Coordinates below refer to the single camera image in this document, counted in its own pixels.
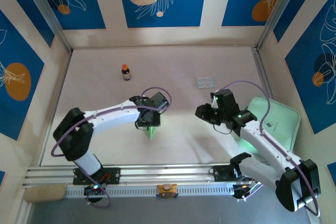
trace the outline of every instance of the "floor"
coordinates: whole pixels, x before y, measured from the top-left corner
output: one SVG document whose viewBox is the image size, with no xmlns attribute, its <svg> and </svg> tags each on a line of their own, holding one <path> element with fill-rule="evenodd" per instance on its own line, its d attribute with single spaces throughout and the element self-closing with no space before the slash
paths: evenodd
<svg viewBox="0 0 336 224">
<path fill-rule="evenodd" d="M 287 211 L 273 191 L 263 187 L 247 202 L 232 196 L 114 198 L 109 209 L 96 209 L 84 199 L 35 204 L 28 224 L 304 224 L 310 223 L 301 208 Z"/>
<path fill-rule="evenodd" d="M 128 64 L 132 79 L 124 81 L 121 65 Z M 196 78 L 212 77 L 215 88 L 199 89 Z M 75 50 L 57 106 L 51 132 L 66 113 L 114 106 L 140 95 L 148 87 L 167 89 L 171 109 L 161 118 L 152 140 L 134 124 L 124 124 L 95 136 L 90 150 L 104 165 L 197 164 L 228 162 L 238 154 L 234 135 L 222 135 L 198 119 L 196 107 L 210 103 L 210 92 L 236 81 L 260 84 L 250 47 L 177 46 Z M 240 108 L 260 95 L 247 84 L 231 88 Z M 218 130 L 227 132 L 221 126 Z M 50 134 L 42 166 L 72 165 L 65 158 L 51 157 L 55 140 Z"/>
</svg>

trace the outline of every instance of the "black bracket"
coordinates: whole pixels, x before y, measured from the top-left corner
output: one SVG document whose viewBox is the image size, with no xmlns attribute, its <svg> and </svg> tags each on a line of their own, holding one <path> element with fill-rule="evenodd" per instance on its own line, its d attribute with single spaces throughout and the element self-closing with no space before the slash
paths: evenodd
<svg viewBox="0 0 336 224">
<path fill-rule="evenodd" d="M 92 181 L 89 180 L 85 174 L 81 172 L 80 169 L 75 168 L 74 171 L 74 185 L 91 185 Z M 120 168 L 101 168 L 95 174 L 92 175 L 92 178 L 100 183 L 107 185 L 118 185 L 120 180 Z"/>
<path fill-rule="evenodd" d="M 215 165 L 212 167 L 215 182 L 232 182 L 237 177 L 231 165 Z"/>
<path fill-rule="evenodd" d="M 84 195 L 87 196 L 96 196 L 96 195 L 103 195 L 104 193 L 102 192 L 102 190 L 98 187 L 95 186 L 87 186 L 86 188 L 84 188 Z M 101 201 L 103 198 L 92 198 L 92 197 L 88 197 L 88 200 L 92 203 L 96 203 Z"/>
<path fill-rule="evenodd" d="M 229 165 L 215 165 L 212 167 L 215 182 L 229 182 L 236 181 L 238 177 L 241 177 L 241 171 L 239 164 L 246 158 L 251 157 L 250 154 L 243 152 L 230 159 Z"/>
<path fill-rule="evenodd" d="M 238 177 L 241 176 L 241 171 L 240 171 L 240 168 L 239 168 L 239 164 L 246 158 L 248 157 L 252 157 L 250 154 L 246 153 L 246 152 L 243 152 L 243 153 L 240 153 L 239 155 L 233 157 L 230 159 L 230 165 L 233 166 L 234 169 L 236 169 L 237 171 L 237 174 L 238 174 Z"/>
</svg>

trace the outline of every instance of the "orange circle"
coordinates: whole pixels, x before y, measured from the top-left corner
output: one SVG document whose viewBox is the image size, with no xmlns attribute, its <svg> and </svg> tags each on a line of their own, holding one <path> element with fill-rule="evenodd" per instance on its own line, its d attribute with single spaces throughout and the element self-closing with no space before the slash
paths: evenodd
<svg viewBox="0 0 336 224">
<path fill-rule="evenodd" d="M 313 84 L 314 84 L 316 87 L 320 87 L 320 86 L 322 86 L 322 84 L 323 84 L 323 74 L 321 74 L 320 72 L 316 72 L 316 73 L 313 75 L 312 81 L 313 81 Z"/>
<path fill-rule="evenodd" d="M 260 0 L 252 10 L 252 18 L 257 22 L 267 21 L 277 0 Z"/>
<path fill-rule="evenodd" d="M 5 76 L 8 77 L 5 86 L 9 96 L 16 101 L 26 100 L 32 86 L 29 70 L 25 65 L 17 62 L 8 65 L 6 70 L 9 71 L 9 73 L 5 73 Z"/>
<path fill-rule="evenodd" d="M 58 7 L 57 7 L 58 11 L 64 15 L 68 15 L 70 14 L 71 10 L 69 8 L 69 6 L 67 5 L 63 5 L 63 4 L 60 4 Z"/>
</svg>

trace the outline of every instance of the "wall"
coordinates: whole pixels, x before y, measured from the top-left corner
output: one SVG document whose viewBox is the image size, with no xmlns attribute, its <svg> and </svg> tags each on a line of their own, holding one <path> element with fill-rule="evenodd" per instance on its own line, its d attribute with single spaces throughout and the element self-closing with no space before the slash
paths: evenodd
<svg viewBox="0 0 336 224">
<path fill-rule="evenodd" d="M 299 93 L 285 62 L 286 55 L 326 1 L 306 0 L 280 42 L 277 42 L 275 36 L 271 35 L 261 50 L 261 54 L 270 77 L 271 86 L 274 89 L 275 98 L 296 109 L 302 116 L 294 152 L 304 159 L 312 159 L 318 165 L 322 190 L 318 202 L 321 207 L 322 219 L 324 223 L 329 224 L 334 223 L 336 219 L 336 212 L 332 204 L 336 197 L 336 187 L 327 169 L 328 164 L 336 161 L 336 141 L 334 137 L 336 135 L 336 125 L 334 124 L 317 134 L 313 133 Z"/>
<path fill-rule="evenodd" d="M 6 172 L 0 188 L 0 222 L 10 223 L 16 211 L 13 204 L 20 200 L 19 188 L 27 167 L 37 160 L 43 144 L 52 115 L 50 104 L 55 100 L 56 80 L 59 74 L 63 75 L 62 70 L 67 65 L 68 56 L 56 39 L 51 48 L 48 46 L 16 0 L 0 0 L 0 10 L 44 63 L 19 137 L 15 140 L 0 133 L 0 170 Z M 3 60 L 18 50 L 18 47 L 13 47 L 2 51 L 0 59 Z"/>
<path fill-rule="evenodd" d="M 122 0 L 98 0 L 106 29 L 67 30 L 65 33 L 75 48 L 172 44 L 255 45 L 263 26 L 222 27 L 227 2 L 204 0 L 199 27 L 128 28 Z"/>
<path fill-rule="evenodd" d="M 18 0 L 40 26 L 32 0 Z M 276 0 L 48 0 L 72 47 L 253 44 Z M 50 41 L 50 31 L 41 33 Z"/>
</svg>

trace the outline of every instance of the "metal frame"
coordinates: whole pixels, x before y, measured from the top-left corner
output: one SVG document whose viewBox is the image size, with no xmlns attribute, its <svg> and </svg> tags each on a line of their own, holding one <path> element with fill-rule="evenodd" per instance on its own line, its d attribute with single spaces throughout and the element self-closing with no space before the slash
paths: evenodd
<svg viewBox="0 0 336 224">
<path fill-rule="evenodd" d="M 66 39 L 61 25 L 59 24 L 53 10 L 48 5 L 46 0 L 34 0 L 38 6 L 43 17 L 51 27 L 52 31 L 61 41 L 65 50 L 71 55 L 72 49 Z M 278 22 L 281 14 L 285 10 L 289 0 L 279 0 L 272 11 L 269 20 L 266 22 L 264 31 L 259 39 L 258 44 L 252 49 L 253 57 L 257 67 L 257 71 L 262 82 L 263 88 L 266 90 L 270 98 L 274 98 L 272 89 L 265 71 L 262 58 L 259 50 L 262 48 L 263 43 L 266 41 L 270 33 L 273 31 L 276 23 Z M 67 74 L 68 66 L 62 80 L 61 88 L 58 92 L 58 99 L 62 90 L 62 86 Z M 43 149 L 41 151 L 38 165 L 45 152 L 45 144 L 47 136 L 50 133 L 50 126 L 48 128 Z M 233 185 L 242 184 L 242 182 L 232 181 L 219 183 L 214 181 L 214 177 L 209 174 L 209 169 L 214 165 L 228 165 L 224 164 L 182 164 L 182 165 L 120 165 L 120 166 L 107 166 L 121 168 L 121 176 L 119 185 L 108 186 L 108 191 L 113 197 L 152 197 L 156 191 L 156 185 L 159 184 L 178 184 L 183 195 L 232 195 Z M 53 166 L 53 167 L 30 167 L 24 179 L 23 188 L 20 193 L 23 195 L 24 189 L 32 186 L 50 185 L 50 184 L 66 184 L 67 185 L 67 198 L 71 197 L 84 197 L 82 194 L 83 186 L 74 186 L 72 184 L 74 166 Z M 26 203 L 24 200 L 20 202 L 18 207 L 18 215 L 15 223 L 26 223 L 29 213 L 31 211 L 31 204 Z"/>
<path fill-rule="evenodd" d="M 264 30 L 262 31 L 258 44 L 256 45 L 257 50 L 260 50 L 262 48 L 264 42 L 267 40 L 269 35 L 273 32 L 280 17 L 282 16 L 284 10 L 286 9 L 289 1 L 290 0 L 278 0 L 276 2 L 271 14 L 269 15 L 268 20 L 266 21 Z"/>
<path fill-rule="evenodd" d="M 56 109 L 57 109 L 58 102 L 59 102 L 59 99 L 60 99 L 60 96 L 61 96 L 61 92 L 62 92 L 62 89 L 63 89 L 65 78 L 66 78 L 67 73 L 68 73 L 68 69 L 69 69 L 69 66 L 70 66 L 70 61 L 71 61 L 71 55 L 68 58 L 68 62 L 66 64 L 66 66 L 63 67 L 62 69 L 60 69 L 60 72 L 63 72 L 63 77 L 61 79 L 60 87 L 57 90 L 57 92 L 52 95 L 53 98 L 56 100 L 56 102 L 55 102 L 55 104 L 50 104 L 53 107 L 53 111 L 52 111 L 52 116 L 51 116 L 51 119 L 49 121 L 48 128 L 47 128 L 44 140 L 43 140 L 43 145 L 42 145 L 42 148 L 41 148 L 41 151 L 40 151 L 40 155 L 39 155 L 39 158 L 38 158 L 38 161 L 37 161 L 37 166 L 38 167 L 41 166 L 43 156 L 46 152 L 46 144 L 47 144 L 47 141 L 48 141 L 48 138 L 49 138 L 49 135 L 50 135 L 51 126 L 53 124 L 52 122 L 54 121 L 54 118 L 55 118 L 55 115 L 56 115 Z"/>
<path fill-rule="evenodd" d="M 112 197 L 155 197 L 158 193 L 156 185 L 177 184 L 177 193 L 180 196 L 233 195 L 234 185 L 246 184 L 238 181 L 215 182 L 214 176 L 209 173 L 214 165 L 229 164 L 105 166 L 121 168 L 119 184 L 108 185 L 107 191 Z M 31 167 L 26 174 L 23 188 L 65 184 L 66 198 L 85 198 L 85 186 L 72 184 L 74 168 L 76 167 Z"/>
<path fill-rule="evenodd" d="M 72 48 L 70 46 L 69 41 L 67 40 L 63 28 L 61 27 L 58 19 L 56 18 L 55 13 L 51 9 L 50 5 L 48 4 L 47 0 L 33 0 L 36 4 L 37 8 L 41 12 L 43 18 L 47 22 L 48 26 L 50 27 L 51 31 L 55 34 L 55 36 L 59 39 L 60 43 L 64 47 L 64 50 L 71 55 Z"/>
</svg>

